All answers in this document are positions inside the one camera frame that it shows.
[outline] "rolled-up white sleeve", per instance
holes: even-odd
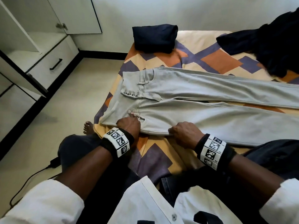
[[[299,223],[299,181],[288,179],[260,209],[269,224]]]
[[[69,187],[47,180],[32,188],[0,224],[76,223],[84,208],[83,200]]]

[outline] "gray pants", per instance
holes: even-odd
[[[202,102],[213,100],[221,102]],[[299,139],[299,117],[222,101],[299,109],[299,86],[166,67],[124,72],[100,123],[134,112],[146,134],[188,121],[233,145]]]

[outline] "person's right hand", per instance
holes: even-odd
[[[116,122],[116,125],[118,128],[122,128],[125,131],[129,132],[135,139],[134,144],[137,143],[141,124],[138,118],[135,117],[133,113],[131,113],[129,117],[119,119]]]
[[[178,145],[192,150],[195,149],[197,143],[204,136],[204,133],[191,122],[179,122],[169,128],[168,132],[174,135]]]

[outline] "patterned bed sheet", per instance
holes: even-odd
[[[134,72],[165,66],[235,75],[249,79],[299,84],[299,75],[292,71],[288,71],[284,78],[270,76],[252,54],[240,53],[233,56],[227,54],[216,42],[216,37],[228,33],[230,31],[179,31],[175,48],[170,54],[146,54],[135,50],[133,44],[105,103],[95,115],[95,132],[102,137],[111,129],[109,126],[99,124],[99,119],[107,110],[124,71]],[[299,115],[299,110],[234,104]],[[248,150],[248,148],[235,149],[240,154]],[[203,164],[196,158],[192,150],[185,150],[178,146],[172,137],[154,135],[140,136],[137,149],[129,162],[130,169],[140,177],[147,175],[152,182],[156,182],[165,175],[180,173],[200,166],[203,166]]]

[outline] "wristband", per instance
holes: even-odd
[[[130,149],[133,143],[134,137],[129,132],[114,127],[104,134],[100,146],[107,149],[113,158],[119,158]]]
[[[225,170],[237,154],[226,142],[210,134],[206,134],[200,139],[195,147],[195,152],[200,161],[214,170],[220,171]]]

